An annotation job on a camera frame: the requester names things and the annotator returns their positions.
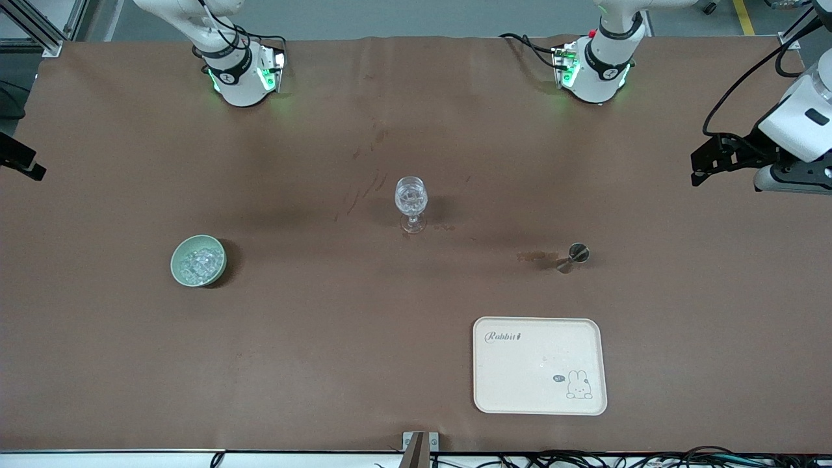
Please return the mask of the steel double jigger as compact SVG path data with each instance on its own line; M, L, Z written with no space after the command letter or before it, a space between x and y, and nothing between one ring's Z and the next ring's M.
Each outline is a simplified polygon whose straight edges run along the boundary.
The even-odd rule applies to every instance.
M586 244L580 242L573 243L568 249L567 255L558 260L556 269L564 274L570 273L580 265L587 263L590 257L591 252Z

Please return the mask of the clear ice cubes pile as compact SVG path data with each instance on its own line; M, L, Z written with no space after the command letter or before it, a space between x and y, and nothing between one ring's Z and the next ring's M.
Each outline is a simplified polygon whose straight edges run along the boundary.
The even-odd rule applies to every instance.
M187 252L179 260L176 272L185 284L206 283L219 272L224 257L223 252L217 248L200 248Z

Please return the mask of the clear stemmed wine glass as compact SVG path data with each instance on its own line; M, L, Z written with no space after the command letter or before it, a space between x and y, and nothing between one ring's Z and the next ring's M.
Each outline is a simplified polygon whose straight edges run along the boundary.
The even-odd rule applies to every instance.
M402 217L401 228L409 234L424 231L427 222L424 212L428 205L428 192L419 177L403 177L397 183L395 204Z

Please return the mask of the pale green ceramic bowl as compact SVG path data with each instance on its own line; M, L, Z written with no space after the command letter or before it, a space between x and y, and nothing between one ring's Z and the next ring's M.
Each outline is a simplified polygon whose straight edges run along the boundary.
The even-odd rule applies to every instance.
M208 287L225 272L225 246L208 235L182 240L170 258L170 273L184 287Z

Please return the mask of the cream rabbit print tray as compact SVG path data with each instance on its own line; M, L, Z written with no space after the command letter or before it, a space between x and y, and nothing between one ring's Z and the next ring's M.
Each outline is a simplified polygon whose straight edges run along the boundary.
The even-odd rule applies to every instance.
M593 320L481 317L472 342L479 411L568 417L606 411L601 331Z

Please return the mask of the brown table mat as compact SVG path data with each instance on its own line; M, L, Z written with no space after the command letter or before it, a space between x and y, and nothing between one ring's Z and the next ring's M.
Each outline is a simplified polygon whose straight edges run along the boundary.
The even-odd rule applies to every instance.
M0 450L832 453L832 198L690 186L777 44L646 39L598 107L505 40L295 42L251 109L184 42L65 45L15 133L44 180L0 170ZM184 287L197 235L227 266ZM606 411L479 411L481 317L597 323Z

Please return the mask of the aluminium frame profile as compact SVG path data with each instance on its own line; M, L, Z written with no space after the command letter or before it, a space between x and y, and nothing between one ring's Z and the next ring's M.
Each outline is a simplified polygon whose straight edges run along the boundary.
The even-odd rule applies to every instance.
M0 51L58 57L91 0L0 0Z
M790 50L796 47L799 39L807 36L823 27L832 32L832 0L772 0L770 6L773 9L796 9L808 8L805 13L814 13L814 18L800 27L792 34L792 31L799 26L802 19L799 19L789 30L779 33L779 41L783 50Z

